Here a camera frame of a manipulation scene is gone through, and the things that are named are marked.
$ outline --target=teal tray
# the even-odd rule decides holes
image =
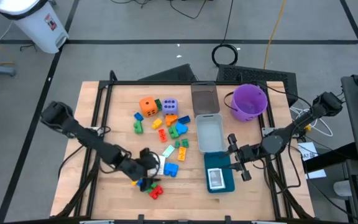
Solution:
[[[224,184],[226,186],[225,189],[211,190],[209,187],[207,170],[212,169],[212,168],[220,168],[222,166],[226,166],[231,163],[230,156],[225,156],[225,157],[221,158],[221,156],[223,156],[223,155],[224,155],[224,152],[210,152],[210,153],[204,154],[206,185],[208,188],[208,192],[211,194],[233,192],[236,189],[234,187],[233,171],[231,169],[222,169],[223,180],[224,180]]]

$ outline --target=bin lid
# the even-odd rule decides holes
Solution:
[[[20,15],[30,11],[40,0],[0,0],[0,12]]]

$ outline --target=bucket handle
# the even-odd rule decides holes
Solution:
[[[233,108],[233,107],[227,105],[227,103],[226,103],[226,97],[228,97],[228,96],[230,96],[230,95],[233,95],[233,93],[234,93],[234,92],[230,92],[230,93],[226,94],[226,96],[224,96],[224,98],[223,98],[223,103],[224,103],[228,108],[230,108],[230,109],[232,109],[232,110],[238,112],[237,109],[235,109],[235,108]]]

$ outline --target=purple bucket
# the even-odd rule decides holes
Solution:
[[[250,121],[267,107],[266,94],[259,87],[244,84],[234,90],[231,114],[239,121]]]

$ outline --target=white paper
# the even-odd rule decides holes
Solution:
[[[314,157],[318,156],[316,148],[314,147],[313,142],[298,143],[298,149],[302,153],[303,161],[307,161],[308,159],[311,159],[311,158],[314,158]],[[323,169],[309,173],[310,179],[322,178],[322,177],[326,177],[326,176],[327,176],[326,172]]]

